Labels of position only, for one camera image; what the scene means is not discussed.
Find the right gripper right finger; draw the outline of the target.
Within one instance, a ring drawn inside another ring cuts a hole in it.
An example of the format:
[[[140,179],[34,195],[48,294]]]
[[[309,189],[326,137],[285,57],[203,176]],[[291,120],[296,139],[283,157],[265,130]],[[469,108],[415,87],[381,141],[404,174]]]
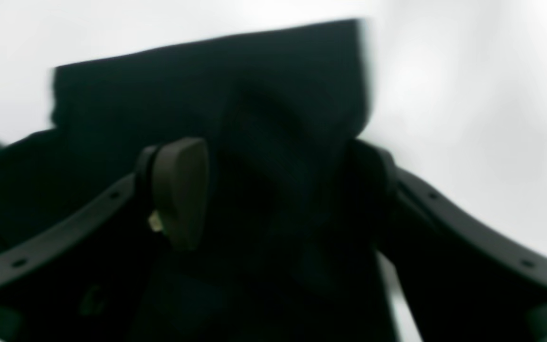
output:
[[[395,165],[349,145],[356,225],[395,266],[424,342],[547,342],[547,257],[480,223]]]

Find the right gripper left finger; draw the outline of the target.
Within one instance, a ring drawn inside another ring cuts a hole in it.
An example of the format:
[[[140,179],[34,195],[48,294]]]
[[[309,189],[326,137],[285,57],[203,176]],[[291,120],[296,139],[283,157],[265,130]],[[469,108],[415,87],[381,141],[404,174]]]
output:
[[[137,200],[149,225],[176,251],[193,251],[202,236],[210,181],[207,142],[182,138],[141,152],[137,172],[101,192],[78,211],[0,253],[0,288],[52,262]]]

